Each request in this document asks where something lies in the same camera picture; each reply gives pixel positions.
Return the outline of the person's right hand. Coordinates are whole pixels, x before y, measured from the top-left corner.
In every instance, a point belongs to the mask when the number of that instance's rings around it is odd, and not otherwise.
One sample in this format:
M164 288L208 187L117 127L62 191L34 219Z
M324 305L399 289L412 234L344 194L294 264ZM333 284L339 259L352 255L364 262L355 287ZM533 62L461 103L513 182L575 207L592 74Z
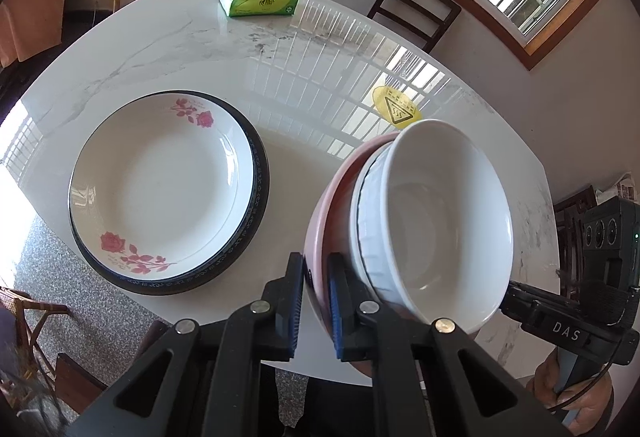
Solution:
M558 353L552 353L536 368L535 374L526 381L530 391L545 407L550 408L567 402L585 389L590 381L583 381L556 393L553 389L558 381L560 367ZM608 426L614 403L614 391L610 373L606 372L589 391L567 405L565 410L576 410L575 420L568 425L574 436L601 436Z

